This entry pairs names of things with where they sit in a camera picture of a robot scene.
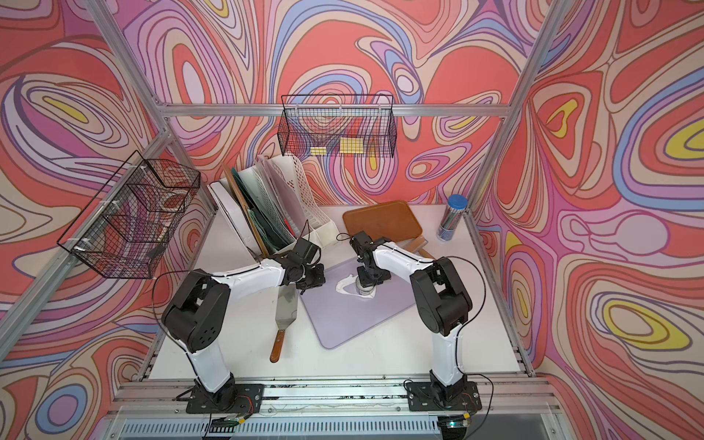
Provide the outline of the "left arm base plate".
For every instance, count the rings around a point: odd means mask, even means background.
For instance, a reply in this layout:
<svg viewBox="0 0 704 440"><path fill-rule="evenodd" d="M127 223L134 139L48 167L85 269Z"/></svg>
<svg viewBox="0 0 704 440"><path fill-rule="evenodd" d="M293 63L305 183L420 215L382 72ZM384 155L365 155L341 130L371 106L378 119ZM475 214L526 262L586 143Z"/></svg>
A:
<svg viewBox="0 0 704 440"><path fill-rule="evenodd" d="M257 414L264 386L251 383L226 383L218 392L208 392L198 381L186 405L187 414Z"/></svg>

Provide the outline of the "purple cutting board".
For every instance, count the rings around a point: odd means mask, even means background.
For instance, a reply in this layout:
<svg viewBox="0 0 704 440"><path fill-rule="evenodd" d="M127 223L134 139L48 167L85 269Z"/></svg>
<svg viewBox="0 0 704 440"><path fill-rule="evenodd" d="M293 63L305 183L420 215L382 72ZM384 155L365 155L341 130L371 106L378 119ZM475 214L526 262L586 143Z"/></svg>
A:
<svg viewBox="0 0 704 440"><path fill-rule="evenodd" d="M350 258L326 268L326 283L302 295L302 303L323 348L336 348L415 306L409 282L395 275L376 287L376 296L371 300L336 293L337 283L349 275L357 275L357 267L357 260Z"/></svg>

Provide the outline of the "wooden dough roller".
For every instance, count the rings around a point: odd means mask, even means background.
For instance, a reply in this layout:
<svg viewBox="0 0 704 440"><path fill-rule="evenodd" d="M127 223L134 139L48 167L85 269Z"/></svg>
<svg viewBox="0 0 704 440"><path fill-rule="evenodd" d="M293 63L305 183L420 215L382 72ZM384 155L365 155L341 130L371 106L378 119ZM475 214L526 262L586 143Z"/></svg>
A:
<svg viewBox="0 0 704 440"><path fill-rule="evenodd" d="M403 248L409 252L418 254L423 258L434 260L435 257L425 249L427 243L428 240L423 235L421 235L406 243Z"/></svg>

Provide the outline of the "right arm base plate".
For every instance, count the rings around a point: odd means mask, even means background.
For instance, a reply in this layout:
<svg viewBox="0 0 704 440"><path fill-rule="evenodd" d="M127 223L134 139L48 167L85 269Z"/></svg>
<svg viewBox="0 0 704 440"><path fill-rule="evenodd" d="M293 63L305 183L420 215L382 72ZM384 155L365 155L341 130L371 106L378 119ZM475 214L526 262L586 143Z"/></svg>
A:
<svg viewBox="0 0 704 440"><path fill-rule="evenodd" d="M461 411L476 414L483 408L477 383L460 381L450 387L440 382L403 382L411 412Z"/></svg>

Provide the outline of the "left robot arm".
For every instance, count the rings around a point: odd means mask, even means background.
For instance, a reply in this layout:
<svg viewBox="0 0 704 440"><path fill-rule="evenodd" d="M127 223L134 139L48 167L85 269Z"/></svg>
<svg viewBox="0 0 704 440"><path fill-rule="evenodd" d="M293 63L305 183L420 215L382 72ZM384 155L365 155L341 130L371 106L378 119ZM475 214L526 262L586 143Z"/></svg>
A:
<svg viewBox="0 0 704 440"><path fill-rule="evenodd" d="M300 294L326 282L320 252L319 246L300 238L292 249L248 268L219 274L201 269L187 273L162 313L161 325L187 355L196 374L198 392L216 402L234 393L235 379L218 342L232 298L245 298L271 288L278 290L278 331L271 362L279 361L286 329L297 318Z"/></svg>

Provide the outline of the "dough scrap strip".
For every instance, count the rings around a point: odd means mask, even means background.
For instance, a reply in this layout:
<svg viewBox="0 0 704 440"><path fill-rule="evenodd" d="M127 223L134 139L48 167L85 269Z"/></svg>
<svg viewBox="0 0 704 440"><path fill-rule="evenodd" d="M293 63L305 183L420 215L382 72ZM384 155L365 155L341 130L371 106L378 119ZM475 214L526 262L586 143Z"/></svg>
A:
<svg viewBox="0 0 704 440"><path fill-rule="evenodd" d="M340 280L337 285L335 286L335 292L346 295L346 296L352 296L355 298L363 299L363 300L371 300L373 298L363 298L357 295L356 293L356 280L359 278L358 275L349 275L348 277L344 278L343 280Z"/></svg>

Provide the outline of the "white dough piece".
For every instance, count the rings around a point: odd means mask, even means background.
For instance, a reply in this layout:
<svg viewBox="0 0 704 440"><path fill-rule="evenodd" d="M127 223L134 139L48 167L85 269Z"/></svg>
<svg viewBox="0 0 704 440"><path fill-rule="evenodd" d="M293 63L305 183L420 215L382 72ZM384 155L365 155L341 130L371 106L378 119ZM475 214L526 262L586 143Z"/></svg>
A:
<svg viewBox="0 0 704 440"><path fill-rule="evenodd" d="M373 298L376 293L376 288L373 286L370 287L357 287L357 294L362 297L370 297Z"/></svg>

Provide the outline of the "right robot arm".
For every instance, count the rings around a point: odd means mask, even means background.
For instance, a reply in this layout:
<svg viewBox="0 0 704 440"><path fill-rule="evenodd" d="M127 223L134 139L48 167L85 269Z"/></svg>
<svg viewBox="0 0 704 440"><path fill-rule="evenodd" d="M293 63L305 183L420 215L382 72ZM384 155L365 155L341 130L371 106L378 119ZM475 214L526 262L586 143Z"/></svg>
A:
<svg viewBox="0 0 704 440"><path fill-rule="evenodd" d="M458 270L449 258L422 258L380 238L359 232L348 243L360 263L356 289L372 293L392 277L408 282L416 310L425 327L434 334L434 365L431 381L444 392L467 379L458 361L459 330L469 322L473 302Z"/></svg>

